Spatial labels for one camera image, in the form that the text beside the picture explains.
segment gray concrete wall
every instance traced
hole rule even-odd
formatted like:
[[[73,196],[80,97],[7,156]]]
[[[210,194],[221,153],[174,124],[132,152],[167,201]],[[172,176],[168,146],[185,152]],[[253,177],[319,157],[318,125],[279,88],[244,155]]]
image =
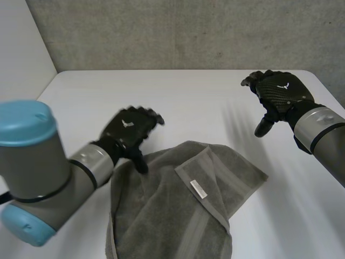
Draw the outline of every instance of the gray concrete wall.
[[[345,0],[26,0],[58,71],[301,69],[345,105]]]

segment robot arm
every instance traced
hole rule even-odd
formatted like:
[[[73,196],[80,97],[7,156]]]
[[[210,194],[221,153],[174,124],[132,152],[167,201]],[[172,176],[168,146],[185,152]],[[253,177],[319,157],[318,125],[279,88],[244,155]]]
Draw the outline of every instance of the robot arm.
[[[0,104],[0,173],[13,201],[3,224],[21,240],[42,246],[111,177],[120,158],[148,172],[139,146],[157,123],[152,110],[121,110],[98,141],[65,157],[50,109],[37,101]]]
[[[345,120],[327,107],[314,108],[297,121],[294,134],[345,188]]]
[[[241,85],[249,86],[267,109],[255,130],[257,137],[267,134],[275,122],[288,122],[297,146],[313,154],[345,187],[345,119],[316,104],[305,85],[288,72],[253,72]]]

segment towel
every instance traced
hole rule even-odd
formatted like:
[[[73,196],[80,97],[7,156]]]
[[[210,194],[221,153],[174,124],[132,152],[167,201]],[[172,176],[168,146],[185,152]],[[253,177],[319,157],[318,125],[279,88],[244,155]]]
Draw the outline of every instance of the towel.
[[[229,259],[229,218],[267,175],[229,147],[187,141],[111,180],[108,259]]]

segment white logo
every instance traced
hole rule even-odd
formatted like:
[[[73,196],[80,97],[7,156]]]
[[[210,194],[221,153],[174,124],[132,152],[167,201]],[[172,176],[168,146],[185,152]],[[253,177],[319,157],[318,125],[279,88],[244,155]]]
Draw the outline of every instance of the white logo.
[[[123,124],[123,126],[124,126],[125,128],[134,126],[134,123],[133,123],[133,122],[125,123],[124,120],[122,120],[122,124]]]
[[[279,86],[279,85],[277,85],[277,87],[279,87],[279,88],[284,88],[284,89],[287,90],[287,88],[289,87],[289,83],[287,83],[287,85],[284,85],[284,86]]]

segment white label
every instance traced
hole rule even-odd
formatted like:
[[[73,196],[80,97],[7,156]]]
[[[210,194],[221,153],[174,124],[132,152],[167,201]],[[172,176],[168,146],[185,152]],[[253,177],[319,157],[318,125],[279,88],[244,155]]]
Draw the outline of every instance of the white label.
[[[203,188],[201,188],[201,186],[198,184],[198,182],[196,180],[191,181],[190,184],[193,186],[193,188],[199,194],[201,199],[203,199],[207,196],[207,193],[204,191]]]

